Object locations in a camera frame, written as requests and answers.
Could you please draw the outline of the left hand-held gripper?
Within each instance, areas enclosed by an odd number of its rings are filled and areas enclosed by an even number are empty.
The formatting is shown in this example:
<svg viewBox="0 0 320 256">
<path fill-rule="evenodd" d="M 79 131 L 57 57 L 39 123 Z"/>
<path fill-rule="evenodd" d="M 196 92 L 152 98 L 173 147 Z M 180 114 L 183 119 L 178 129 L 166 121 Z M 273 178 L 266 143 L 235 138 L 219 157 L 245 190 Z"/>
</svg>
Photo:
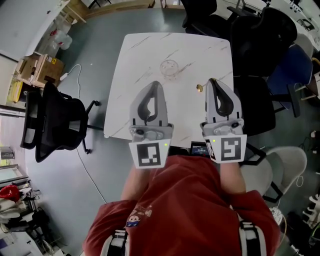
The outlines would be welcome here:
<svg viewBox="0 0 320 256">
<path fill-rule="evenodd" d="M 135 167 L 163 168 L 174 126 L 168 124 L 164 90 L 158 81 L 153 81 L 140 90 L 130 105 L 129 117 L 132 121 L 132 126 L 129 127 L 132 135 L 129 148 Z"/>
</svg>

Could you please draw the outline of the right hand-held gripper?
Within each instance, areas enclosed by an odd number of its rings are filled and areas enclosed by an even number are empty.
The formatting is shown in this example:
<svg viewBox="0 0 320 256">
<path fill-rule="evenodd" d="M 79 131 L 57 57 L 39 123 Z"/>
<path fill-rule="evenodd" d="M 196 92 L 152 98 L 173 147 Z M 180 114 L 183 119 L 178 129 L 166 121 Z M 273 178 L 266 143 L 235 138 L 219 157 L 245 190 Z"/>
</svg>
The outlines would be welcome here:
<svg viewBox="0 0 320 256">
<path fill-rule="evenodd" d="M 247 135 L 238 96 L 223 82 L 210 78 L 205 87 L 205 111 L 206 122 L 200 127 L 210 159 L 217 164 L 242 162 Z"/>
</svg>

